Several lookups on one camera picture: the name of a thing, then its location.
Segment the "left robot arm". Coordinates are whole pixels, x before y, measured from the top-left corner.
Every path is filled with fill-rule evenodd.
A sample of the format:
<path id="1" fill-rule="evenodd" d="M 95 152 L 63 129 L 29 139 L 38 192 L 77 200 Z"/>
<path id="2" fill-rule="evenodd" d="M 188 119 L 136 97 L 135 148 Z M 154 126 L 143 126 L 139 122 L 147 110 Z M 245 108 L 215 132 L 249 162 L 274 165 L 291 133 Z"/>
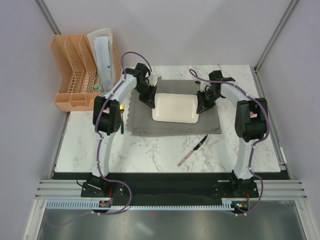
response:
<path id="1" fill-rule="evenodd" d="M 92 177 L 106 177 L 109 174 L 109 159 L 112 142 L 116 132 L 121 128 L 122 115 L 120 104 L 126 96 L 135 90 L 139 100 L 155 108 L 157 86 L 150 85 L 148 77 L 151 70 L 143 63 L 137 63 L 134 69 L 126 68 L 119 82 L 104 96 L 94 99 L 92 122 L 94 131 L 99 135 L 96 159 L 91 168 Z"/>

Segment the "white rectangular plate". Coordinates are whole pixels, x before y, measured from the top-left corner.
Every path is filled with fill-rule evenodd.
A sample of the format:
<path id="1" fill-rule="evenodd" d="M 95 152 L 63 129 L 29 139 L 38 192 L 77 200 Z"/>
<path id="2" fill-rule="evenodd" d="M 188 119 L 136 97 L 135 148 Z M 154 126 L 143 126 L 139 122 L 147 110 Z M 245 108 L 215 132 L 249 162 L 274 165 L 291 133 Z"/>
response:
<path id="1" fill-rule="evenodd" d="M 152 119 L 157 122 L 195 124 L 198 99 L 191 94 L 156 93 Z"/>

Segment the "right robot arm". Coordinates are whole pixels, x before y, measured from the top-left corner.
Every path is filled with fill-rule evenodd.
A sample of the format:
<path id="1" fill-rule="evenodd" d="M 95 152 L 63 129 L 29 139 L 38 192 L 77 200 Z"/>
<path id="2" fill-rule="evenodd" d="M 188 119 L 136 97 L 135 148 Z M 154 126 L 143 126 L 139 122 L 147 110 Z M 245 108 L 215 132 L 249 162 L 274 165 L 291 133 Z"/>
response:
<path id="1" fill-rule="evenodd" d="M 236 180 L 229 184 L 229 191 L 240 197 L 247 191 L 244 181 L 255 177 L 253 158 L 256 146 L 270 133 L 267 101 L 263 97 L 254 98 L 234 78 L 224 77 L 220 70 L 212 71 L 208 80 L 198 77 L 192 69 L 189 72 L 200 81 L 200 90 L 196 93 L 197 114 L 212 109 L 219 98 L 229 100 L 236 108 L 234 129 L 239 138 L 239 150 L 232 171 Z"/>

